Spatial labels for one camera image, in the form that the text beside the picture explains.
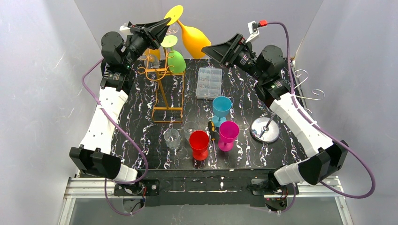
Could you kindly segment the orange plastic wine glass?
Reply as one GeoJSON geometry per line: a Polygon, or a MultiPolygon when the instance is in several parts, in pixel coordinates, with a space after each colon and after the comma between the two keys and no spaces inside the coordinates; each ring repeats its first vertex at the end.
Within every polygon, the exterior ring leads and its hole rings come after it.
{"type": "Polygon", "coordinates": [[[170,18],[171,21],[168,25],[177,23],[182,29],[182,41],[183,45],[194,59],[201,59],[205,57],[205,53],[202,52],[202,48],[210,46],[211,41],[209,38],[199,29],[186,26],[180,21],[180,17],[183,14],[184,8],[182,5],[172,7],[164,16],[164,19],[170,18]]]}

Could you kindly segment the green plastic wine glass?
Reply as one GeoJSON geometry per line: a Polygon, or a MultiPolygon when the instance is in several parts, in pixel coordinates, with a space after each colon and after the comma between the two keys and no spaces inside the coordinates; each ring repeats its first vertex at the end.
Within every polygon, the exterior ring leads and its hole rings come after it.
{"type": "Polygon", "coordinates": [[[166,54],[168,71],[174,74],[184,72],[186,69],[185,60],[180,52],[174,49],[177,44],[178,38],[175,35],[166,35],[161,46],[168,48],[169,51],[166,54]]]}

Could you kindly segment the blue plastic wine glass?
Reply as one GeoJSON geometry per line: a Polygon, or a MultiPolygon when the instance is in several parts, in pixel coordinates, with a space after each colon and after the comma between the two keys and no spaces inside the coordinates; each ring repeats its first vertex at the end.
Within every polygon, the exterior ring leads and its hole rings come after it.
{"type": "Polygon", "coordinates": [[[216,97],[213,100],[213,118],[212,122],[219,128],[223,122],[226,122],[226,116],[230,113],[232,101],[225,96],[216,97]]]}

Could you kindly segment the gold wire glass rack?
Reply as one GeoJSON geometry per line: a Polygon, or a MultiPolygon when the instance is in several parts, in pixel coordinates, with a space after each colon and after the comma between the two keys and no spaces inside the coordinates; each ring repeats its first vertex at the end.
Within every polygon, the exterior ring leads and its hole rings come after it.
{"type": "Polygon", "coordinates": [[[169,72],[166,59],[169,49],[163,48],[163,51],[165,59],[160,60],[160,68],[149,69],[144,65],[137,68],[137,73],[145,75],[147,80],[157,83],[151,113],[153,122],[182,123],[185,71],[179,74],[169,72]]]}

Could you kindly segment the magenta plastic wine glass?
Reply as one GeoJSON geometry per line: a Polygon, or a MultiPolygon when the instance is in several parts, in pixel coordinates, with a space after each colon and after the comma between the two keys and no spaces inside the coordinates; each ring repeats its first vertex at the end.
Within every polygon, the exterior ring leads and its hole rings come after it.
{"type": "Polygon", "coordinates": [[[230,151],[233,142],[240,133],[239,126],[233,121],[225,121],[219,127],[218,147],[222,151],[230,151]]]}

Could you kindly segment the red plastic wine glass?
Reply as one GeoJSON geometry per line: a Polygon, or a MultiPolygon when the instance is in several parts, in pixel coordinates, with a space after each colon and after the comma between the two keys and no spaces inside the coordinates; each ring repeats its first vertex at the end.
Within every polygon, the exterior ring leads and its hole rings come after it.
{"type": "Polygon", "coordinates": [[[189,144],[195,160],[204,161],[208,157],[209,136],[206,132],[202,130],[193,132],[190,135],[189,144]]]}

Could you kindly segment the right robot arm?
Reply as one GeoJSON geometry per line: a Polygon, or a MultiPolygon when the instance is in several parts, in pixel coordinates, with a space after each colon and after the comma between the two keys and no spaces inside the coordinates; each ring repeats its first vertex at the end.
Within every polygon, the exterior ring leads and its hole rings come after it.
{"type": "Polygon", "coordinates": [[[269,189],[302,182],[316,185],[342,168],[347,150],[314,128],[313,119],[304,118],[308,114],[282,79],[285,60],[279,47],[267,45],[256,55],[251,43],[237,33],[229,41],[205,46],[201,51],[220,65],[237,66],[253,77],[257,81],[254,86],[257,97],[284,121],[305,150],[307,159],[268,174],[269,189]]]}

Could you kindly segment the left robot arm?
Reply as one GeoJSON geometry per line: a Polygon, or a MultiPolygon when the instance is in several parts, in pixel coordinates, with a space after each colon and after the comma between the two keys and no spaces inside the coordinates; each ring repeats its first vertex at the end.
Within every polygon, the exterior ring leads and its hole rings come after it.
{"type": "Polygon", "coordinates": [[[120,184],[133,184],[148,173],[148,161],[133,139],[117,125],[120,112],[132,89],[134,63],[147,49],[161,46],[169,28],[171,18],[157,22],[125,23],[120,31],[110,31],[101,38],[100,59],[94,66],[101,66],[102,79],[97,96],[82,78],[83,87],[97,103],[94,116],[78,147],[71,147],[69,157],[84,174],[113,180],[120,184]],[[136,148],[145,164],[142,175],[128,167],[119,157],[110,153],[114,130],[118,129],[136,148]]]}

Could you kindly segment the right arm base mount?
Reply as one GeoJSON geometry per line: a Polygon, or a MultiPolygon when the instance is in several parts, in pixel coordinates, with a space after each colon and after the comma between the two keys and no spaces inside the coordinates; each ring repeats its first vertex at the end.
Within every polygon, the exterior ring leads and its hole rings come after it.
{"type": "Polygon", "coordinates": [[[270,195],[271,197],[265,197],[265,207],[268,213],[273,212],[278,215],[281,215],[293,206],[299,193],[299,189],[295,183],[278,186],[271,180],[260,178],[251,179],[251,183],[246,188],[253,195],[270,195]]]}

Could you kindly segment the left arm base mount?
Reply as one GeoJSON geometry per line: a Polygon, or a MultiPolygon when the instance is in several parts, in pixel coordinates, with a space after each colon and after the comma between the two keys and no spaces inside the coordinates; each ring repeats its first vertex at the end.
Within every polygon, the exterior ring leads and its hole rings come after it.
{"type": "Polygon", "coordinates": [[[159,180],[141,180],[135,184],[115,184],[114,196],[122,197],[125,212],[135,213],[145,206],[148,196],[158,196],[159,180]]]}

